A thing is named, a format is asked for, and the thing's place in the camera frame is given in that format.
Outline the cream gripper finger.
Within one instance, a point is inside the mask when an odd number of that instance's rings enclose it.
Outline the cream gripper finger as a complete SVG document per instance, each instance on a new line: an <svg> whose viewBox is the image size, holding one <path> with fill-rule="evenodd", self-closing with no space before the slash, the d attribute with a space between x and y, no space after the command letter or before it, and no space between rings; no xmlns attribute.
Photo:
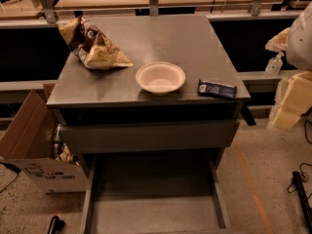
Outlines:
<svg viewBox="0 0 312 234"><path fill-rule="evenodd" d="M272 125L282 130L292 129L312 107L312 72L304 71L278 85L272 107Z"/></svg>
<svg viewBox="0 0 312 234"><path fill-rule="evenodd" d="M276 53L284 51L288 46L289 32L289 27L282 30L266 43L265 49Z"/></svg>

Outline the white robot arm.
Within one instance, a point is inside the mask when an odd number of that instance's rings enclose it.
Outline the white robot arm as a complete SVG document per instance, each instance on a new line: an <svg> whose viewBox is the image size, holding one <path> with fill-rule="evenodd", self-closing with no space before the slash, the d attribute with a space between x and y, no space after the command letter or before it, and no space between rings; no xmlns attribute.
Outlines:
<svg viewBox="0 0 312 234"><path fill-rule="evenodd" d="M312 107L312 2L291 27L271 38L265 49L276 53L284 51L286 62L299 70L279 83L270 115L274 127L290 130Z"/></svg>

